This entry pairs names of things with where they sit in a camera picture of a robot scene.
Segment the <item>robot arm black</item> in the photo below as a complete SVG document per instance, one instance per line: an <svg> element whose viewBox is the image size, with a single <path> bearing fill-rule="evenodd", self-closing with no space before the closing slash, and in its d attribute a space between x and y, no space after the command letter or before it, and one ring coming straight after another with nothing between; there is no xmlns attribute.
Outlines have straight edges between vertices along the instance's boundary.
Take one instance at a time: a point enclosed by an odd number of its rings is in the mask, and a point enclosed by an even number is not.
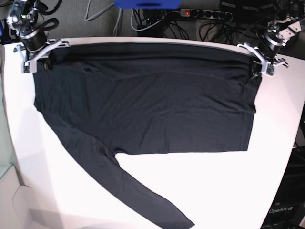
<svg viewBox="0 0 305 229"><path fill-rule="evenodd" d="M248 50L252 57L252 78L268 76L274 77L279 66L289 67L286 59L277 55L287 42L305 30L305 2L290 0L286 7L275 7L274 19L269 21L265 31L257 35L259 43L251 46L248 43L238 43L237 47Z"/></svg>
<svg viewBox="0 0 305 229"><path fill-rule="evenodd" d="M47 32L59 26L57 18L50 18L42 23L39 16L53 15L62 4L59 0L52 10L39 0L15 0L6 19L11 29L16 31L21 44L14 48L21 57L21 72L36 73L40 64L44 70L51 71L54 67L57 48L68 47L67 41L61 39L49 40Z"/></svg>

